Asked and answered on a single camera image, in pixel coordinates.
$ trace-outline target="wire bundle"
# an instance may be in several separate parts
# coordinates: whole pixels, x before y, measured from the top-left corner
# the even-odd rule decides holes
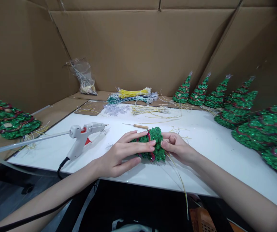
[[[133,105],[131,113],[133,115],[143,114],[143,113],[152,113],[152,112],[160,112],[169,114],[170,111],[167,106],[140,106],[140,105]]]
[[[144,88],[140,91],[127,91],[120,88],[117,88],[117,95],[119,98],[129,98],[129,97],[136,97],[136,96],[147,96],[151,93],[151,88]]]
[[[119,88],[117,88],[117,90],[117,93],[113,93],[108,97],[108,104],[120,104],[128,101],[143,101],[147,104],[151,104],[159,97],[158,92],[150,92],[151,88],[144,88],[141,91],[126,91]]]

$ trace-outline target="green beads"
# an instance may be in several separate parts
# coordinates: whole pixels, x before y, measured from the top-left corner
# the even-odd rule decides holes
[[[144,159],[148,159],[151,162],[157,161],[160,162],[161,160],[165,162],[165,151],[161,147],[161,141],[163,140],[163,136],[161,133],[161,129],[159,127],[152,128],[148,130],[149,134],[146,136],[140,137],[138,139],[133,139],[131,142],[149,142],[155,140],[155,146],[153,152],[143,152],[136,154]]]

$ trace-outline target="cardboard sheet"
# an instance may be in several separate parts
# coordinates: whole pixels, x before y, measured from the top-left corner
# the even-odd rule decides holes
[[[106,92],[106,91],[98,91],[97,92],[98,95],[97,96],[92,96],[92,95],[86,95],[86,94],[81,94],[80,92],[77,92],[75,94],[73,94],[72,96],[70,96],[69,98],[76,98],[76,99],[89,99],[89,100],[96,100],[96,101],[107,101],[107,98],[110,94],[112,94],[112,92]],[[159,107],[159,106],[167,106],[169,108],[178,108],[177,105],[174,104],[170,104],[170,103],[166,103],[164,101],[171,101],[172,97],[166,97],[166,96],[160,96],[158,98],[158,100],[154,101],[152,104],[149,104],[150,106],[155,106],[155,107]],[[124,102],[124,104],[136,104],[136,105],[147,105],[145,102],[143,101],[127,101]],[[186,103],[185,105],[189,106],[191,109],[193,110],[202,110],[201,107],[199,106],[194,106],[191,105],[189,103]]]
[[[66,11],[147,10],[158,9],[160,0],[62,0],[62,2]],[[59,0],[47,0],[47,4],[51,11],[64,10]]]
[[[46,108],[37,114],[34,115],[35,118],[42,122],[42,125],[45,126],[48,122],[48,126],[52,127],[58,121],[66,117],[68,114],[73,112],[77,106],[81,106],[86,102],[83,99],[74,99],[74,98],[65,98],[49,108]],[[0,147],[11,145],[20,141],[20,138],[14,140],[7,140],[1,137],[0,135]],[[15,153],[13,150],[8,150],[0,153],[0,158],[6,160]]]
[[[236,9],[240,0],[161,0],[161,9]]]
[[[196,86],[233,9],[52,12],[72,57],[86,57],[97,90],[146,86],[165,96],[193,71]]]
[[[225,78],[227,94],[255,75],[250,90],[259,91],[253,111],[277,104],[277,7],[240,7],[222,36],[202,76],[211,72],[210,93]]]
[[[84,105],[81,106],[81,108],[85,109],[86,111],[77,110],[74,113],[83,114],[83,115],[97,116],[104,109],[104,106],[106,104],[107,104],[107,102],[101,102],[101,101],[85,103]]]
[[[242,0],[241,6],[277,6],[277,0]]]
[[[33,113],[79,90],[48,11],[0,0],[0,100]]]

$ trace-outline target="right hand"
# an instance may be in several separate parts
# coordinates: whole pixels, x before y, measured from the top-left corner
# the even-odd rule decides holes
[[[200,156],[193,147],[187,144],[179,134],[162,133],[163,141],[161,147],[169,151],[177,160],[183,164],[190,166],[193,161]]]

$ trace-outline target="metal tool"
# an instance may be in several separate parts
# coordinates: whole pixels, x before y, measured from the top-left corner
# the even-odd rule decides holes
[[[78,158],[83,152],[84,146],[91,142],[88,138],[89,135],[103,131],[106,126],[108,125],[98,122],[85,124],[82,129],[80,126],[71,126],[70,137],[76,139],[76,141],[68,152],[67,157],[70,160]]]
[[[134,124],[134,125],[133,124],[127,124],[127,123],[123,123],[123,124],[138,127],[138,128],[142,128],[142,129],[146,129],[146,130],[149,129],[149,127],[147,127],[147,126],[141,126],[141,125],[137,125],[137,124]]]

